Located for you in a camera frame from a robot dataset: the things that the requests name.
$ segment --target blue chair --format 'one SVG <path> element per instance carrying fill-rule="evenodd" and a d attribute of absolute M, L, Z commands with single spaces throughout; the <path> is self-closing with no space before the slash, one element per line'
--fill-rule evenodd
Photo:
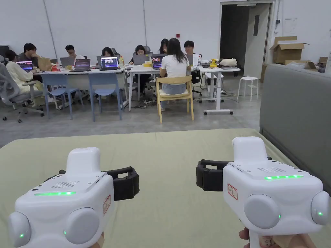
<path fill-rule="evenodd" d="M 113 92 L 116 92 L 116 94 L 117 94 L 119 119 L 122 120 L 121 105 L 122 105 L 123 111 L 124 111 L 124 105 L 123 105 L 122 96 L 119 93 L 119 86 L 118 86 L 116 74 L 115 73 L 89 73 L 88 78 L 90 80 L 90 96 L 91 96 L 91 108 L 92 108 L 93 121 L 95 121 L 94 104 L 93 104 L 94 94 L 99 95 L 100 113 L 102 113 L 101 96 L 109 96 Z M 110 85 L 110 84 L 114 84 L 115 89 L 98 89 L 97 88 L 98 85 Z"/>
<path fill-rule="evenodd" d="M 43 84 L 44 84 L 44 96 L 45 96 L 46 110 L 47 110 L 48 118 L 49 118 L 49 108 L 48 108 L 48 100 L 47 100 L 47 95 L 48 94 L 51 94 L 53 96 L 61 95 L 63 109 L 65 108 L 64 96 L 65 96 L 65 94 L 68 94 L 69 108 L 70 108 L 70 119 L 72 119 L 71 93 L 78 92 L 80 102 L 81 102 L 82 106 L 84 107 L 83 99 L 82 99 L 82 95 L 81 95 L 80 90 L 78 88 L 70 88 L 69 87 L 66 75 L 63 75 L 63 74 L 45 74 L 45 75 L 41 75 L 41 77 L 43 79 Z M 56 86 L 58 88 L 55 89 L 55 90 L 52 90 L 52 91 L 48 91 L 47 85 Z"/>

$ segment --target long black hair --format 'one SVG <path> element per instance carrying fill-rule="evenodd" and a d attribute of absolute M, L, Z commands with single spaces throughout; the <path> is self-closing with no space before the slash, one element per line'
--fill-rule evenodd
<path fill-rule="evenodd" d="M 142 50 L 142 51 L 144 51 L 144 54 L 146 54 L 146 50 L 145 50 L 145 48 L 144 48 L 144 46 L 143 45 L 138 45 L 137 47 L 136 47 L 136 55 L 138 55 L 138 51 L 139 50 Z"/>
<path fill-rule="evenodd" d="M 180 49 L 180 42 L 176 38 L 170 39 L 167 49 L 166 49 L 166 53 L 168 55 L 175 55 L 176 59 L 179 63 L 183 63 L 184 60 L 187 62 L 186 56 Z"/>
<path fill-rule="evenodd" d="M 101 52 L 102 56 L 105 56 L 106 51 L 107 51 L 107 53 L 110 54 L 110 56 L 115 57 L 115 54 L 109 47 L 105 47 L 104 49 L 102 49 L 102 52 Z"/>
<path fill-rule="evenodd" d="M 162 41 L 161 41 L 161 45 L 160 45 L 160 54 L 162 54 L 162 53 L 165 53 L 164 51 L 163 51 L 163 45 L 165 44 L 166 45 L 166 47 L 167 47 L 167 50 L 168 50 L 168 39 L 163 39 Z"/>

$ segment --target laptop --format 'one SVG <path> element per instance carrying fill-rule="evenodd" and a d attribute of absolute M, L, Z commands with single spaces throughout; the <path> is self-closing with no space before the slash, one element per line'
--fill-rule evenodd
<path fill-rule="evenodd" d="M 162 64 L 162 59 L 163 59 L 163 55 L 152 55 L 152 64 L 153 64 L 153 69 L 155 70 L 160 70 L 161 68 L 161 64 Z"/>
<path fill-rule="evenodd" d="M 117 57 L 102 57 L 100 71 L 117 70 L 118 59 Z"/>
<path fill-rule="evenodd" d="M 16 63 L 26 72 L 30 72 L 33 69 L 32 61 L 18 61 Z"/>
<path fill-rule="evenodd" d="M 142 54 L 142 55 L 133 55 L 133 64 L 139 65 L 145 63 L 145 61 L 148 60 L 148 54 Z"/>
<path fill-rule="evenodd" d="M 60 58 L 62 67 L 66 67 L 67 65 L 73 65 L 74 58 L 73 57 L 64 57 Z"/>
<path fill-rule="evenodd" d="M 90 69 L 90 63 L 91 59 L 76 60 L 75 70 L 70 70 L 70 72 L 87 71 Z"/>
<path fill-rule="evenodd" d="M 186 57 L 188 59 L 188 62 L 190 63 L 190 66 L 193 66 L 193 54 L 192 55 L 186 54 Z"/>

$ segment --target white handheld device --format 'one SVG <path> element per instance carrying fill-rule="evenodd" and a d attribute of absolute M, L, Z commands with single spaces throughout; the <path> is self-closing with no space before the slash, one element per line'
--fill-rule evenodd
<path fill-rule="evenodd" d="M 222 190 L 216 191 L 224 189 L 226 203 L 249 229 L 251 248 L 260 247 L 259 235 L 318 232 L 327 224 L 329 194 L 318 178 L 268 160 L 263 140 L 258 137 L 237 137 L 232 144 L 234 161 L 224 166 Z M 217 172 L 205 170 L 217 177 Z"/>
<path fill-rule="evenodd" d="M 98 148 L 72 150 L 64 174 L 50 178 L 16 200 L 15 212 L 8 221 L 13 245 L 24 248 L 92 246 L 114 211 L 114 181 L 118 180 L 121 185 L 131 182 L 133 188 L 132 177 L 117 179 L 118 173 L 115 173 L 113 179 L 111 172 L 100 171 Z"/>

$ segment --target finger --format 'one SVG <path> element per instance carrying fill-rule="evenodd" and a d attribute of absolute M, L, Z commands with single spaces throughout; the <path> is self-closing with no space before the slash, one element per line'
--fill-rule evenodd
<path fill-rule="evenodd" d="M 239 232 L 239 237 L 241 239 L 249 239 L 249 230 L 245 227 L 243 230 Z"/>

